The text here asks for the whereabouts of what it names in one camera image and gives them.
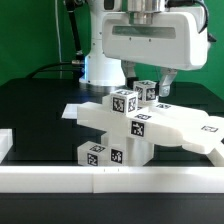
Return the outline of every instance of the cable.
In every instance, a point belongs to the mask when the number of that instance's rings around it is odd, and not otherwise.
[[[58,0],[55,0],[55,22],[56,22],[56,32],[57,32],[57,39],[58,39],[59,61],[62,62],[61,36],[60,36],[59,17],[58,17]]]
[[[200,6],[202,6],[205,11],[205,23],[204,23],[203,27],[201,28],[201,30],[199,31],[199,33],[201,33],[208,27],[209,11],[208,11],[208,8],[205,5],[204,1],[194,0],[194,2],[199,4]]]
[[[44,66],[36,69],[35,71],[31,72],[30,74],[28,74],[26,76],[26,78],[32,79],[38,72],[40,72],[46,68],[52,68],[52,67],[57,67],[57,66],[61,66],[61,65],[72,65],[72,62],[59,62],[59,63],[53,63],[53,64],[49,64],[49,65],[44,65]]]

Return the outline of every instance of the black table surface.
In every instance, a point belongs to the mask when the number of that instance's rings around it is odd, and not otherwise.
[[[14,79],[0,87],[0,129],[14,146],[1,166],[76,166],[79,145],[103,132],[62,119],[66,104],[101,103],[106,93],[71,80]],[[224,117],[224,101],[204,86],[174,83],[161,102]],[[156,146],[147,166],[212,166],[206,156]],[[0,194],[2,223],[223,223],[223,194]]]

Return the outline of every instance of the green background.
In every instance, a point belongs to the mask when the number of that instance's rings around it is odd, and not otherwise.
[[[222,0],[206,0],[209,11],[209,32],[218,42],[209,50],[207,64],[194,72],[179,71],[177,81],[201,83],[224,99],[224,22]],[[63,61],[74,58],[68,15],[62,0],[58,0]],[[59,61],[54,0],[0,1],[0,85],[10,79],[25,77],[36,68]],[[76,11],[84,53],[90,49],[88,7]],[[153,66],[138,64],[140,79],[157,78]],[[58,73],[44,77],[59,78]]]

